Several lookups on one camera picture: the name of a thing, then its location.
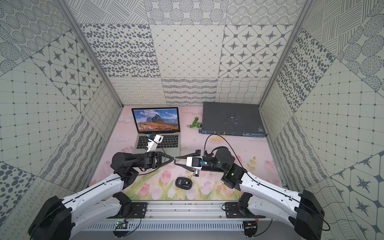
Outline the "black wireless mouse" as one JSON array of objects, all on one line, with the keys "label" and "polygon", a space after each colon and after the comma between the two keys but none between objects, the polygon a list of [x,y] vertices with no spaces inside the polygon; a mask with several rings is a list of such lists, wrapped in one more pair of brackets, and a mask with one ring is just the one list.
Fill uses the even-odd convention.
[{"label": "black wireless mouse", "polygon": [[177,188],[180,188],[182,190],[190,190],[193,186],[193,182],[191,179],[186,177],[178,177],[175,181],[175,185]]}]

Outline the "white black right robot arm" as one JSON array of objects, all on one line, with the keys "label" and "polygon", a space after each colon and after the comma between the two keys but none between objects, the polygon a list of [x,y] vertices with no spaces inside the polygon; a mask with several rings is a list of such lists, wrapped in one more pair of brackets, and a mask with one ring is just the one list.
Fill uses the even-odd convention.
[{"label": "white black right robot arm", "polygon": [[188,154],[182,159],[186,160],[182,167],[196,177],[200,171],[223,173],[221,180],[228,188],[243,192],[239,203],[244,211],[285,223],[305,240],[321,239],[325,212],[312,192],[286,190],[256,177],[237,165],[226,147],[203,156]]}]

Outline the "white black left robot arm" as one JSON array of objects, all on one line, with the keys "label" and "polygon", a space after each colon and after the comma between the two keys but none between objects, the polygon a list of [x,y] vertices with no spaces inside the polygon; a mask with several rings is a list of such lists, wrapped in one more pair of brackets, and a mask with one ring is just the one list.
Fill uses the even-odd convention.
[{"label": "white black left robot arm", "polygon": [[31,224],[32,240],[69,240],[85,228],[111,217],[131,217],[135,208],[123,190],[132,185],[138,169],[157,170],[174,160],[163,152],[130,154],[118,152],[112,158],[113,173],[73,195],[48,199]]}]

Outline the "silver open laptop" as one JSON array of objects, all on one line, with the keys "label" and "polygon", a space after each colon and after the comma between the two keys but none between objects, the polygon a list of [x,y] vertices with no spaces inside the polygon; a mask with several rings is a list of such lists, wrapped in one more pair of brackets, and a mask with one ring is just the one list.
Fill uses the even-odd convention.
[{"label": "silver open laptop", "polygon": [[181,155],[181,127],[179,108],[133,108],[138,137],[134,147],[135,154],[147,151],[149,137],[152,133],[163,136],[157,151],[178,157]]}]

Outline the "green crimping tool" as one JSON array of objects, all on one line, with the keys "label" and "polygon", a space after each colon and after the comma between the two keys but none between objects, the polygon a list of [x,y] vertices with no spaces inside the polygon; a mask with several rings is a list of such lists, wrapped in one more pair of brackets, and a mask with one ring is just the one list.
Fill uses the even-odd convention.
[{"label": "green crimping tool", "polygon": [[202,123],[199,123],[199,118],[198,117],[195,117],[194,121],[192,124],[190,125],[187,125],[188,128],[201,128],[202,127]]}]

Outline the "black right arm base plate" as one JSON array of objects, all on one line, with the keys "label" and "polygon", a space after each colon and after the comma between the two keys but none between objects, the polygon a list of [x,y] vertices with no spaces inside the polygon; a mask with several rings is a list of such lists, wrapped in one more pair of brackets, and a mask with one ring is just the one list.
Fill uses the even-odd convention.
[{"label": "black right arm base plate", "polygon": [[255,219],[247,207],[241,206],[239,202],[225,202],[224,210],[227,219]]}]

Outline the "aluminium mounting rail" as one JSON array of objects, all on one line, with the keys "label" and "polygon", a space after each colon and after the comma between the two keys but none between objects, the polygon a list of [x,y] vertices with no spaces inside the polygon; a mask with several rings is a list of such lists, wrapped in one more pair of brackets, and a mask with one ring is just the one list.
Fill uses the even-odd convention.
[{"label": "aluminium mounting rail", "polygon": [[[270,218],[280,222],[288,221],[290,217],[296,218],[299,210],[299,203],[289,200],[292,206],[288,211],[278,207],[266,200],[251,197],[248,202],[239,203],[247,207],[253,213],[255,219]],[[224,202],[221,201],[148,201],[147,212],[142,220],[166,220],[166,221],[200,221],[200,220],[226,220]],[[95,213],[98,221],[110,219],[124,219],[118,216],[123,202],[116,198],[101,201],[96,204],[89,204],[83,201],[63,201],[66,208],[71,210],[74,220],[85,219],[86,215]]]}]

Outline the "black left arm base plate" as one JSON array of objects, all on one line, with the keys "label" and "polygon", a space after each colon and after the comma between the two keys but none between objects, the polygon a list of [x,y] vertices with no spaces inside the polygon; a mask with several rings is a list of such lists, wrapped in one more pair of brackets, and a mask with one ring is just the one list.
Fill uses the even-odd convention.
[{"label": "black left arm base plate", "polygon": [[144,219],[147,212],[147,202],[132,202],[122,205],[118,216],[127,219]]}]

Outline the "dark grey network switch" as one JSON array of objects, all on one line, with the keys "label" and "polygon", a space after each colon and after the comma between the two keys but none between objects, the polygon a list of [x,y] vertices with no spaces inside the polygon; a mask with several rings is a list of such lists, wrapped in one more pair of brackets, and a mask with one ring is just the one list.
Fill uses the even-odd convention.
[{"label": "dark grey network switch", "polygon": [[265,138],[258,105],[204,102],[201,134]]}]

